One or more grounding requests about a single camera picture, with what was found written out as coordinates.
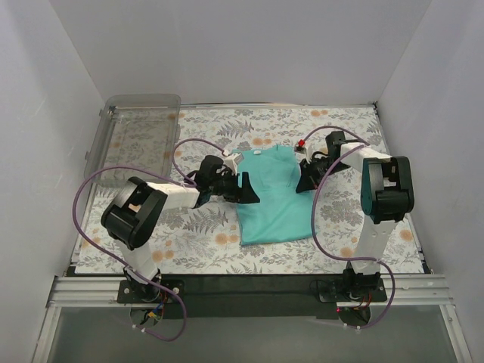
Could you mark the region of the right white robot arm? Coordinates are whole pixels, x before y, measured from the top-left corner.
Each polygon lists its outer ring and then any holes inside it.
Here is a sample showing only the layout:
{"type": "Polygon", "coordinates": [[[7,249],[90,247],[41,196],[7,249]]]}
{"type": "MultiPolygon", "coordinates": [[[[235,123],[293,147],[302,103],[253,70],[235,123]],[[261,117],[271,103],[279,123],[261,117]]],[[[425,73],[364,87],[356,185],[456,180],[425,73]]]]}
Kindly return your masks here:
{"type": "Polygon", "coordinates": [[[378,152],[340,127],[330,130],[325,152],[313,151],[307,138],[296,143],[295,152],[304,156],[296,192],[320,193],[331,175],[354,169],[361,175],[364,221],[353,256],[341,259],[346,264],[343,272],[316,281],[315,289],[323,302],[348,301],[359,307],[384,302],[388,295],[380,275],[386,267],[383,253],[397,224],[414,208],[410,162],[407,157],[378,152]]]}

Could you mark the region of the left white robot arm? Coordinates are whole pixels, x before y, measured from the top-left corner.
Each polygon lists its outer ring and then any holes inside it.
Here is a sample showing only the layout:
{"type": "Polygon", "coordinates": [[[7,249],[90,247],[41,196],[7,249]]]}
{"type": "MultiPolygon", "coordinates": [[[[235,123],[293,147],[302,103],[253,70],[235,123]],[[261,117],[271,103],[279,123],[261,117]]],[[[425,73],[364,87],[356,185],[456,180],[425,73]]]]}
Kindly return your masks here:
{"type": "Polygon", "coordinates": [[[161,292],[160,270],[151,257],[148,240],[163,211],[195,209],[212,196],[222,196],[230,203],[259,203],[248,172],[237,171],[244,157],[232,154],[224,159],[206,156],[200,167],[187,177],[195,186],[159,184],[131,177],[114,197],[101,217],[101,225],[113,238],[128,264],[123,270],[130,289],[146,303],[155,301],[161,292]]]}

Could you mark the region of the teal t shirt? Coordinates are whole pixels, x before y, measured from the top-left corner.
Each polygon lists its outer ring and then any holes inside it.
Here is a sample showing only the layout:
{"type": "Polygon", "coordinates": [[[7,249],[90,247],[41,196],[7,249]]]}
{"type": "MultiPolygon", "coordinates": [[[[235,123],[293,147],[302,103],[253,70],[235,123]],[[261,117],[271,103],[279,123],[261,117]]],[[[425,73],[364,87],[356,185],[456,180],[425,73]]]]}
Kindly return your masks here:
{"type": "Polygon", "coordinates": [[[312,235],[312,192],[298,194],[299,164],[293,148],[246,150],[238,170],[247,172],[258,203],[236,205],[242,246],[302,240],[312,235]]]}

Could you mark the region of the clear plastic bin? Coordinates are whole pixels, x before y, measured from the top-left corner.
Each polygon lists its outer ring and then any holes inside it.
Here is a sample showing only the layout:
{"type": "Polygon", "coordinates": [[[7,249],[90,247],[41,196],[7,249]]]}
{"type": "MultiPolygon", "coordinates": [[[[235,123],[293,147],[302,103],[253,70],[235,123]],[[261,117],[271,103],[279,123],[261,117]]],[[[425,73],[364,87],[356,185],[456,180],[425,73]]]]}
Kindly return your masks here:
{"type": "Polygon", "coordinates": [[[181,98],[175,94],[115,95],[100,112],[100,122],[87,153],[84,176],[109,168],[94,178],[103,187],[119,187],[131,176],[146,182],[156,179],[133,166],[170,176],[172,150],[179,140],[181,98]]]}

